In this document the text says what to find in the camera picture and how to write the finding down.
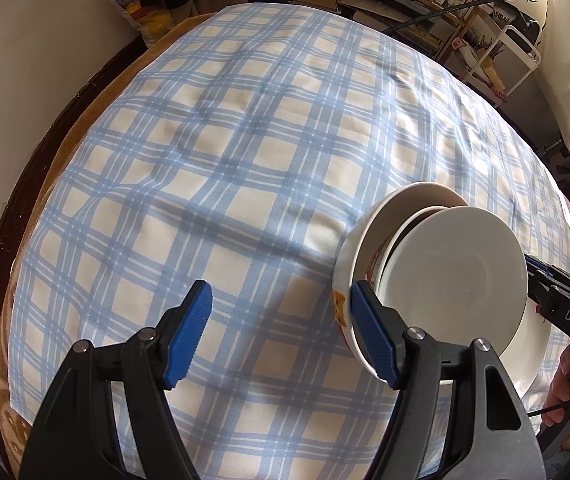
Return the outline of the large cherry plate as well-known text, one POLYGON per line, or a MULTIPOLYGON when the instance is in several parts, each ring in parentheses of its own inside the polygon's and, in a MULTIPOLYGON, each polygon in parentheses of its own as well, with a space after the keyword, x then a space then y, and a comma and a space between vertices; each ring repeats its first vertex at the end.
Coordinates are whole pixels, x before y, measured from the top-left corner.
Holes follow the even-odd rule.
POLYGON ((535 304, 528 300, 517 323, 516 330, 500 333, 500 327, 491 325, 501 322, 501 315, 506 313, 505 326, 515 318, 514 312, 492 302, 481 301, 469 306, 454 307, 446 304, 443 308, 430 308, 416 314, 413 323, 421 326, 437 341, 448 344, 465 344, 474 338, 496 335, 491 342, 506 344, 500 353, 500 360, 517 392, 522 396, 531 386, 542 364, 550 336, 550 323, 535 312, 535 304))

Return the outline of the plain white bowl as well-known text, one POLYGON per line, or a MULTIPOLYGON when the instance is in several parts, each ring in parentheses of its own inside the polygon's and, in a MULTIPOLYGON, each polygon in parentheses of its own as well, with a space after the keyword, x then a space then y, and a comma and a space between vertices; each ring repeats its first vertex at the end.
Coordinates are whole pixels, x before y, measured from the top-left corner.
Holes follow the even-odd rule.
MULTIPOLYGON (((500 333, 516 330, 527 296, 524 253, 512 229, 492 212, 471 206, 436 212, 405 235, 386 263, 376 289, 381 303, 396 309, 408 326, 430 308, 492 302, 507 314, 500 333)), ((479 336, 490 342, 496 335, 479 336)), ((506 344, 491 342, 500 354, 506 344)))

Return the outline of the white rolling cart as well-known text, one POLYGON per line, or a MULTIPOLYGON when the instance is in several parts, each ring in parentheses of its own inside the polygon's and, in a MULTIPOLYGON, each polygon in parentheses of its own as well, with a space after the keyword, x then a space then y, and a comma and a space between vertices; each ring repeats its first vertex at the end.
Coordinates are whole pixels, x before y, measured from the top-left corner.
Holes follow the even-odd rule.
POLYGON ((476 27, 453 41, 460 62, 460 79, 494 108, 507 99, 539 68, 542 55, 514 25, 512 14, 498 21, 486 6, 477 13, 476 27))

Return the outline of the long dark reaching pole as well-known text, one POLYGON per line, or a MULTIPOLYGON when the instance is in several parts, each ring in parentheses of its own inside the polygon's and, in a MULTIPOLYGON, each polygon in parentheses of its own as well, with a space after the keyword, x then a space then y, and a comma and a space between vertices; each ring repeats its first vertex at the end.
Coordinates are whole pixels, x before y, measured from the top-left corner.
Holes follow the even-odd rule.
MULTIPOLYGON (((384 35, 392 35, 395 32, 399 32, 399 30, 410 27, 415 24, 419 24, 425 21, 432 20, 433 18, 440 18, 448 13, 455 13, 457 11, 467 10, 467 9, 474 9, 477 6, 483 6, 484 4, 496 3, 496 2, 507 2, 507 1, 516 1, 516 0, 472 0, 468 2, 463 2, 456 4, 456 6, 449 6, 449 8, 441 9, 441 10, 434 10, 427 14, 418 16, 417 18, 411 18, 411 20, 407 20, 396 25, 391 25, 381 31, 384 35)), ((538 3, 538 0, 524 0, 530 3, 538 3)))

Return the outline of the blue plaid tablecloth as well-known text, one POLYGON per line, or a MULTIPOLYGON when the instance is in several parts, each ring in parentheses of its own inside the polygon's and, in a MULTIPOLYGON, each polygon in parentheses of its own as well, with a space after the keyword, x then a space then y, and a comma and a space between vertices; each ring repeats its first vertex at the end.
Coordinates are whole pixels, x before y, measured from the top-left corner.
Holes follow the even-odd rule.
POLYGON ((570 215, 530 146, 430 58, 303 6, 230 6, 174 40, 76 143, 16 262, 8 390, 28 422, 79 339, 213 290, 168 394, 205 479, 360 479, 392 392, 352 356, 332 276, 355 222, 417 181, 570 271, 570 215))

